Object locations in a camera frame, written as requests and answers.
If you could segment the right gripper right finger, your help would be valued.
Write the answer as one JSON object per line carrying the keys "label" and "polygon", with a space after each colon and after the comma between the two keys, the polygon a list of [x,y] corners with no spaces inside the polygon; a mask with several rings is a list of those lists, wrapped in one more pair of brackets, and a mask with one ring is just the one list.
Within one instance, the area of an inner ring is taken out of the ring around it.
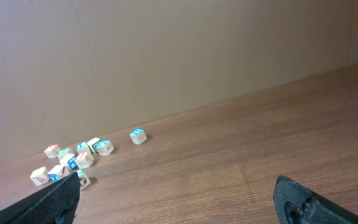
{"label": "right gripper right finger", "polygon": [[280,224],[358,224],[358,215],[281,175],[273,192]]}

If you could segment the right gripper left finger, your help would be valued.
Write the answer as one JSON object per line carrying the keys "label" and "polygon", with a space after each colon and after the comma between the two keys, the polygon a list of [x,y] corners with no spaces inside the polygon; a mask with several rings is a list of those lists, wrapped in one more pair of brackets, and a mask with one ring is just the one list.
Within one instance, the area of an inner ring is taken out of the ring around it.
{"label": "right gripper left finger", "polygon": [[76,172],[0,211],[0,224],[72,224],[80,200]]}

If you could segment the yellow wooden block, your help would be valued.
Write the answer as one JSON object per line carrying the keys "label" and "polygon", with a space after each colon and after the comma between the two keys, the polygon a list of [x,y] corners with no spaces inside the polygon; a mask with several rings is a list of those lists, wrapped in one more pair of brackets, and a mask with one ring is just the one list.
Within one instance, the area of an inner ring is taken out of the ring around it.
{"label": "yellow wooden block", "polygon": [[34,170],[31,175],[30,179],[36,186],[40,186],[49,182],[50,177],[48,176],[48,170],[46,167],[40,167]]}

